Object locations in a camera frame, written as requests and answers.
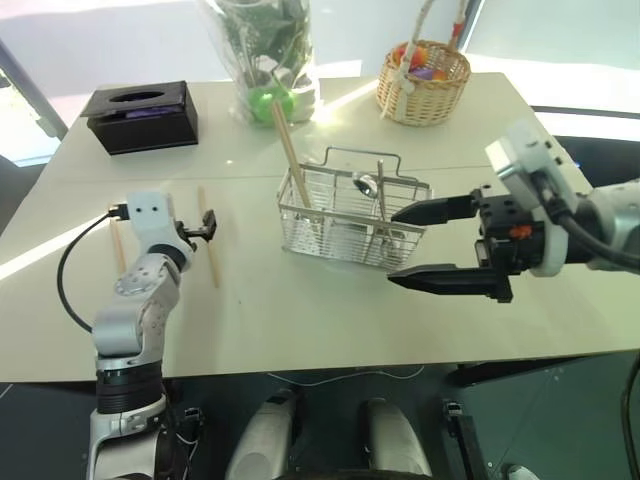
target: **white table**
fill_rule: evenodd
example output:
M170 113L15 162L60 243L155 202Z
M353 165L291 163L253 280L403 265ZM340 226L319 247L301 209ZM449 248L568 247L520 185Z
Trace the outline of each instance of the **white table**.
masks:
M335 98L331 95L370 80L332 80L323 83L323 91ZM38 246L46 249L47 241L133 190L170 192L177 216L196 223L198 185L205 187L219 219L214 242L222 284L213 287L201 248L184 275L182 299L167 328L166 376L569 356L640 344L636 276L578 265L550 279L525 273L512 279L515 300L505 305L484 297L412 292L392 285L377 270L282 251L275 201L285 170L281 147L272 131L237 132L229 126L229 91L227 84L192 87L201 119L197 147L110 158L84 121L72 127L0 238L0 381L95 378L91 339L57 298L60 250L10 275L7 265L15 262L8 262L24 259L20 255ZM341 126L303 126L294 141L303 148L317 145L315 150L334 143L400 152L411 172L438 196L495 185L491 169L483 166L482 147L512 120L535 118L498 74L472 77L454 117L434 129L379 121L371 95L335 112ZM213 98L224 101L213 108ZM461 118L461 113L482 116L472 108L481 104L492 105L486 114L491 125ZM350 129L356 133L350 135ZM448 139L448 150L437 132ZM468 143L478 151L469 153ZM562 168L576 189L589 189L571 162ZM410 263L475 265L477 227L470 219L431 228ZM122 224L121 231L131 263L136 242L129 225ZM116 279L108 229L78 245L65 278L70 301L91 320L110 298Z

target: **metal wire basket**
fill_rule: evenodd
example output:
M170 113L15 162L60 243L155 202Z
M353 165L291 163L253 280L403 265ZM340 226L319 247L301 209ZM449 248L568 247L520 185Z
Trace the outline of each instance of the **metal wire basket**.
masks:
M432 196L428 184L400 175L400 156L328 147L322 164L300 165L311 208L305 208L291 171L278 191L284 248L324 258L364 263L394 270L406 262L424 233L423 227L384 221L380 200L365 196L352 181L353 172L326 166L333 151L396 160L395 177L382 178L387 218L411 203ZM370 174L379 182L378 175Z

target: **tissue box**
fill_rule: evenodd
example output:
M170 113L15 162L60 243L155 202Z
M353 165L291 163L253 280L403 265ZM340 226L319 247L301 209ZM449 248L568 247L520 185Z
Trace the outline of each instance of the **tissue box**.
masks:
M198 143L187 83L96 91L81 116L111 155Z

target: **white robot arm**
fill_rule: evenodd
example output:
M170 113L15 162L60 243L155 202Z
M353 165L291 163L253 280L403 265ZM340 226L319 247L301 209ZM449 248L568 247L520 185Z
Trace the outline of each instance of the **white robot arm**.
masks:
M165 325L178 303L181 274L191 265L195 245L189 239L210 241L215 216L208 211L203 227L185 229L174 219L171 198L158 192L133 193L118 211L131 220L141 254L116 282L92 329L97 408L87 479L184 480L188 458L162 384Z
M526 122L514 125L486 149L510 195L468 195L410 205L392 221L436 225L479 214L478 268L421 265L388 276L413 290L439 295L486 295L510 302L509 275L525 270L557 275L567 263L596 270L640 273L640 182L576 194L550 155L551 143Z

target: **wicker basket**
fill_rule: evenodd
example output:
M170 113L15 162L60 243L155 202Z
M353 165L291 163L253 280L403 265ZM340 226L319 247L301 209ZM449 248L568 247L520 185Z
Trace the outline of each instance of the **wicker basket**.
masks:
M431 3L433 0L427 0L421 10L414 37L402 63L396 65L393 51L387 54L376 92L382 116L416 127L435 125L449 118L471 74L469 62L453 47L464 23L465 0L460 2L458 20L449 45L417 40ZM427 49L426 66L446 72L446 81L424 80L409 73L410 59L418 45Z

